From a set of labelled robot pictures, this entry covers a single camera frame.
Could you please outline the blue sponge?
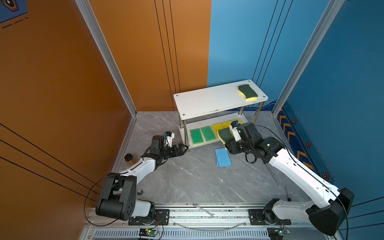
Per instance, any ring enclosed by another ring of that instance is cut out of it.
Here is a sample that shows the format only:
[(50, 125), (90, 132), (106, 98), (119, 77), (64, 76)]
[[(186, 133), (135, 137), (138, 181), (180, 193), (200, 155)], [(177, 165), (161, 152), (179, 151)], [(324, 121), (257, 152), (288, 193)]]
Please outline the blue sponge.
[(225, 148), (215, 149), (217, 167), (228, 168), (232, 165), (229, 152)]

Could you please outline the green yellow wavy sponge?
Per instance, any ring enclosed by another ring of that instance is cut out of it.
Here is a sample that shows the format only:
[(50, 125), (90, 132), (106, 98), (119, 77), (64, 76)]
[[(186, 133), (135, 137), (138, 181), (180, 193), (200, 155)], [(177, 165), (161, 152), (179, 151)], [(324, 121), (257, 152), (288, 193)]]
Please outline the green yellow wavy sponge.
[(255, 101), (258, 98), (258, 94), (250, 85), (238, 86), (238, 92), (244, 97), (245, 101)]

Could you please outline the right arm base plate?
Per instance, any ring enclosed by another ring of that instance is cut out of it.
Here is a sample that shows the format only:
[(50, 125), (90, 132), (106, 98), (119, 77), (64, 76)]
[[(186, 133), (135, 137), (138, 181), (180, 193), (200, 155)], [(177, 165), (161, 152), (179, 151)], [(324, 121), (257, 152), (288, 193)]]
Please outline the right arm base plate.
[(249, 209), (248, 214), (252, 226), (290, 226), (292, 224), (291, 220), (278, 220), (275, 217), (266, 216), (263, 209)]

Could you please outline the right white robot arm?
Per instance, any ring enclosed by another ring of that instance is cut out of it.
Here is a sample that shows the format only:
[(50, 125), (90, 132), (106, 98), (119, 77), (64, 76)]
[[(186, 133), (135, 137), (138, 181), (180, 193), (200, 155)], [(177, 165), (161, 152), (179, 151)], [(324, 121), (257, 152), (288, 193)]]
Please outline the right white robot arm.
[(263, 138), (253, 123), (230, 126), (218, 131), (219, 139), (232, 155), (244, 153), (255, 160), (272, 166), (300, 187), (310, 198), (307, 202), (290, 202), (272, 199), (264, 207), (264, 219), (269, 225), (283, 220), (296, 220), (312, 224), (325, 235), (333, 236), (348, 221), (354, 194), (340, 189), (321, 178), (300, 162), (277, 138)]

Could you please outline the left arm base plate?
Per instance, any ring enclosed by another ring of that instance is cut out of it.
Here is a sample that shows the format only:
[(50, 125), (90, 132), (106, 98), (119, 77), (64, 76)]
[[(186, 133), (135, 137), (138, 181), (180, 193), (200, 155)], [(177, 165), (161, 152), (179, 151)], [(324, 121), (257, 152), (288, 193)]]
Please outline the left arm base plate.
[(160, 221), (160, 226), (167, 226), (170, 220), (169, 209), (155, 209), (153, 217), (135, 217), (128, 221), (129, 226), (155, 226)]

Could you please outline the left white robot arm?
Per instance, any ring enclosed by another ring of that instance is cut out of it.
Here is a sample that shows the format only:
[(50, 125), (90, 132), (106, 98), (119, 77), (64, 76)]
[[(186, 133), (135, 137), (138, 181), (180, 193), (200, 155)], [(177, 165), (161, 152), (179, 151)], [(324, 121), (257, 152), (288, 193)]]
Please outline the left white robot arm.
[(189, 149), (184, 144), (173, 145), (171, 132), (153, 136), (151, 145), (140, 160), (120, 173), (110, 173), (104, 180), (96, 214), (115, 220), (138, 218), (147, 224), (155, 219), (155, 204), (136, 198), (137, 185), (168, 159), (183, 156)]

